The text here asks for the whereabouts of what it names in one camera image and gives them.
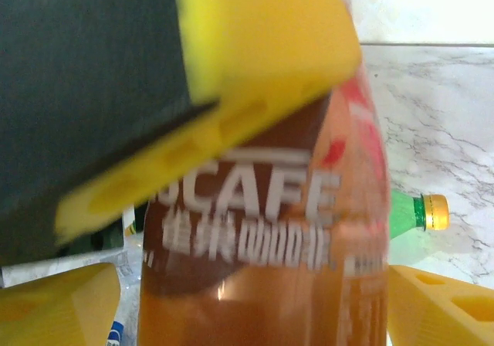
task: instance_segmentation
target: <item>brown liquid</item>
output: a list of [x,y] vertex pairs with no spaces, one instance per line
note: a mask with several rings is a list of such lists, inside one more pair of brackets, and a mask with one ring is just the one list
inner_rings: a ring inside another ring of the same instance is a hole
[[389,190],[361,79],[150,203],[140,346],[385,344]]

